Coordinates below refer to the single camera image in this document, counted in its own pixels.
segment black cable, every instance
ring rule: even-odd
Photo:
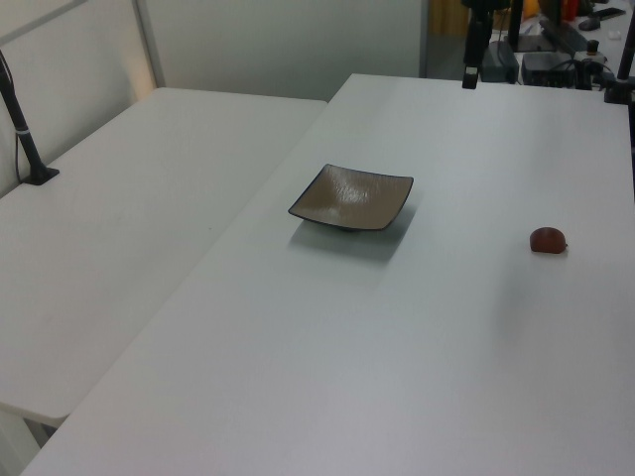
[[[552,67],[551,69],[548,69],[547,72],[551,72],[555,69],[558,69],[559,67],[564,66],[565,64],[568,64],[569,67],[571,67],[572,64],[575,64],[575,59],[567,59],[566,61],[561,62],[560,64],[556,64],[554,67]]]
[[[11,68],[9,67],[9,64],[7,63],[7,61],[4,58],[4,55],[2,54],[2,50],[0,50],[0,62],[2,62],[2,67],[4,68],[5,71],[7,71],[7,75],[9,76],[9,81],[11,82],[11,87],[13,88],[13,90],[16,90],[16,86],[15,83],[13,82],[13,74],[11,74]],[[15,142],[15,151],[16,151],[16,179],[18,179],[18,183],[22,183],[22,179],[20,178],[20,168],[18,167],[18,133],[16,132],[16,142]]]
[[[13,90],[15,91],[16,86],[13,83],[13,75],[11,74],[11,69],[9,68],[9,64],[4,59],[4,55],[2,54],[2,50],[0,50],[0,61],[2,61],[2,67],[4,67],[4,70],[7,71],[7,74],[9,75],[9,81],[11,81],[11,87],[13,87]]]
[[[20,178],[20,168],[18,167],[18,133],[16,132],[16,178],[18,179],[18,183],[22,183],[22,179]]]

